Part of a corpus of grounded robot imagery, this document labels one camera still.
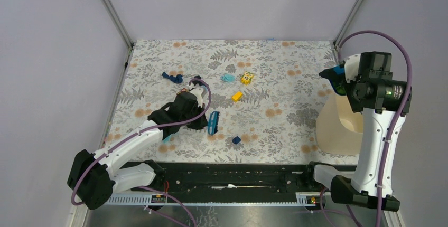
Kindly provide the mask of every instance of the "beige container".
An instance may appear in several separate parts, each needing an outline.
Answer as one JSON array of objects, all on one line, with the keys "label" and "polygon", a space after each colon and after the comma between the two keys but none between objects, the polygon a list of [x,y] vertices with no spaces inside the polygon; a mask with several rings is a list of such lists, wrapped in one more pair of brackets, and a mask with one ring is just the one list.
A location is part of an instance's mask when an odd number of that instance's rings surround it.
[{"label": "beige container", "polygon": [[353,113],[347,97],[332,93],[316,119],[319,148],[330,154],[359,154],[362,130],[362,114]]}]

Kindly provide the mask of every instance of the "dark blue toy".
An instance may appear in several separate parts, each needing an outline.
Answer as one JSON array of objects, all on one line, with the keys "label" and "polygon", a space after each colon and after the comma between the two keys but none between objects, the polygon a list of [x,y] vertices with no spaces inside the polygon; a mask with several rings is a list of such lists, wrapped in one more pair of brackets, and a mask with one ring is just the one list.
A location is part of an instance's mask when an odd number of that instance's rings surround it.
[{"label": "dark blue toy", "polygon": [[172,75],[168,75],[165,72],[162,73],[162,76],[166,79],[170,79],[172,82],[174,83],[182,83],[183,79],[182,79],[182,75],[178,74],[177,76],[172,76]]},{"label": "dark blue toy", "polygon": [[234,144],[238,144],[241,141],[241,138],[239,138],[238,136],[235,137],[234,139],[232,139],[232,143]]}]

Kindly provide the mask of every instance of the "blue toy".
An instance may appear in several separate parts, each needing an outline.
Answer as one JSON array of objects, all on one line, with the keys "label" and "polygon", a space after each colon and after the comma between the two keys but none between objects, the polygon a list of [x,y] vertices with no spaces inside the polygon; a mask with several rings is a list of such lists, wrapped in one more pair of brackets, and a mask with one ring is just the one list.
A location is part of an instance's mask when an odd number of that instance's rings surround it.
[{"label": "blue toy", "polygon": [[172,135],[173,135],[173,134],[167,136],[165,139],[162,140],[162,142],[163,142],[164,144],[166,144],[167,142],[169,142],[169,141],[171,140],[171,136],[172,136]]},{"label": "blue toy", "polygon": [[241,141],[241,138],[239,138],[238,136],[235,137],[234,139],[232,139],[232,143],[234,144],[238,144]]},{"label": "blue toy", "polygon": [[182,75],[178,74],[176,77],[172,76],[172,75],[168,75],[165,72],[162,73],[162,76],[166,79],[170,79],[172,82],[174,83],[182,83],[183,79],[182,79]]},{"label": "blue toy", "polygon": [[235,81],[235,77],[226,73],[221,76],[221,80],[224,82],[232,83],[233,81]]},{"label": "blue toy", "polygon": [[218,132],[218,121],[219,121],[219,112],[213,111],[209,118],[209,125],[208,125],[208,133],[210,136],[214,135],[216,132]]}]

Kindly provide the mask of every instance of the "orange flower pattern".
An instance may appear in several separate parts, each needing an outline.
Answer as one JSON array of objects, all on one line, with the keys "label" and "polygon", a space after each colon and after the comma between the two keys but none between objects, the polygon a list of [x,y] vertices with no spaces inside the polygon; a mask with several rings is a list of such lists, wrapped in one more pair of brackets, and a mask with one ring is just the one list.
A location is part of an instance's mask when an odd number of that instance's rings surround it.
[{"label": "orange flower pattern", "polygon": [[[164,143],[149,146],[133,160],[178,162],[356,164],[357,156],[330,155],[319,149],[315,119],[332,94],[318,73],[335,65],[327,41],[150,41],[139,40],[125,77],[106,146],[123,140],[158,108],[172,102],[193,76],[210,85],[211,111],[220,112],[218,132],[181,128]],[[161,77],[183,74],[184,83]],[[239,79],[254,73],[249,85]],[[233,103],[231,96],[243,97]],[[241,138],[237,145],[235,136]]]}]

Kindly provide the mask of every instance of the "small blue object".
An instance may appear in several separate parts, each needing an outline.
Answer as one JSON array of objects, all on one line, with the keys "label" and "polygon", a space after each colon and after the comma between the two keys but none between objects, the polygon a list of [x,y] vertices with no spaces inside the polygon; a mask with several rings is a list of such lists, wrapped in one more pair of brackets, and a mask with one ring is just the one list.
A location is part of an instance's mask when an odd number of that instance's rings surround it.
[{"label": "small blue object", "polygon": [[162,142],[165,144],[166,142],[170,141],[172,135],[173,134],[167,136],[165,139],[162,140]]},{"label": "small blue object", "polygon": [[177,76],[172,76],[172,75],[168,75],[165,72],[162,73],[162,76],[166,79],[170,79],[172,82],[174,83],[182,83],[183,79],[182,79],[182,75],[178,74]]},{"label": "small blue object", "polygon": [[344,74],[346,72],[345,68],[341,68],[340,66],[336,66],[333,68],[337,75]]},{"label": "small blue object", "polygon": [[226,73],[223,76],[221,76],[221,80],[224,82],[232,83],[233,81],[235,81],[235,77],[233,75]]},{"label": "small blue object", "polygon": [[209,133],[210,136],[218,132],[218,121],[219,121],[219,112],[213,111],[210,115],[207,129],[207,132]]},{"label": "small blue object", "polygon": [[241,141],[241,138],[239,138],[238,136],[235,137],[234,139],[232,139],[232,143],[234,144],[238,144]]}]

